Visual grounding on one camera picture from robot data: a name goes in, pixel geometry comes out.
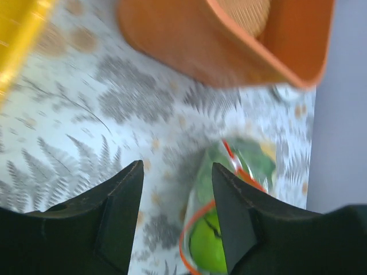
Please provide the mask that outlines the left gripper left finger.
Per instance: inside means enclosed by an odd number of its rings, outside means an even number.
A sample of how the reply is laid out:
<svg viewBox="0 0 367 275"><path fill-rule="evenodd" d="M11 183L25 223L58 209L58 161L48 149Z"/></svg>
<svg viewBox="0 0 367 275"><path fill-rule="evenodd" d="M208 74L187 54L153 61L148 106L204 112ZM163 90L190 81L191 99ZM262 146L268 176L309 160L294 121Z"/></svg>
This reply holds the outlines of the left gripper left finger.
<svg viewBox="0 0 367 275"><path fill-rule="evenodd" d="M143 180L137 160L47 211L1 209L1 273L127 274Z"/></svg>

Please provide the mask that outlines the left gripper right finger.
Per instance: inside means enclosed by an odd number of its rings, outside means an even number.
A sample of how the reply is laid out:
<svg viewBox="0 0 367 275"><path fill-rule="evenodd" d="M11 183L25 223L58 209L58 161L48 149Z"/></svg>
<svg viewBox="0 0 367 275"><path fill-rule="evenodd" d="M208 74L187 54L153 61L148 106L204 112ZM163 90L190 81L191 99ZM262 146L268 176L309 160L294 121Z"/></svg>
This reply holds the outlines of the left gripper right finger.
<svg viewBox="0 0 367 275"><path fill-rule="evenodd" d="M365 274L366 206L319 214L231 182L251 216L257 244L230 248L230 274Z"/></svg>

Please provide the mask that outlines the clear zip top bag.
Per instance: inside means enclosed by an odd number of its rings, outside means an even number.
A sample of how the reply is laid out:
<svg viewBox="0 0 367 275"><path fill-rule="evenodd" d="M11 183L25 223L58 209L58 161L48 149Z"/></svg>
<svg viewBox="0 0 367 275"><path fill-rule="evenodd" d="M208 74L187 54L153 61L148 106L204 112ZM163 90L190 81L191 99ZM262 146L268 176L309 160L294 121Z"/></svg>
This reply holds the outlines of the clear zip top bag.
<svg viewBox="0 0 367 275"><path fill-rule="evenodd" d="M219 142L223 142L229 155L229 161L232 163L235 171L230 172L222 164L213 163L212 188L214 198L206 204L200 203L197 197L195 188L197 175L194 178L193 188L190 192L184 227L179 238L179 254L189 274L220 274L200 271L189 251L190 234L194 225L207 213L216 212L218 215L224 255L231 253L230 248L239 250L240 254L243 255L258 242L256 232L252 227L251 216L246 208L242 206L241 199L231 190L231 182L235 181L240 187L247 187L254 192L263 191L268 194L270 191L266 192L260 183L244 171L237 155L231 151L226 141L227 139L220 140ZM265 141L257 142L260 143L261 149L276 162L276 145ZM226 263L226 265L227 274L230 274L233 264Z"/></svg>

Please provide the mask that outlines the green fake melon black stripes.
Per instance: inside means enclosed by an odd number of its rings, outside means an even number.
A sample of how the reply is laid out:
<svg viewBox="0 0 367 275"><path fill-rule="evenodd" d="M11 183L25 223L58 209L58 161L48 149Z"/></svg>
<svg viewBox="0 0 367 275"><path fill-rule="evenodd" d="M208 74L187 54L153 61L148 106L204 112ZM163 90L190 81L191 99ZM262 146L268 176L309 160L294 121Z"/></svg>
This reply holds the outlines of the green fake melon black stripes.
<svg viewBox="0 0 367 275"><path fill-rule="evenodd" d="M227 274L222 234L216 212L205 214L195 223L190 234L189 251L200 271Z"/></svg>

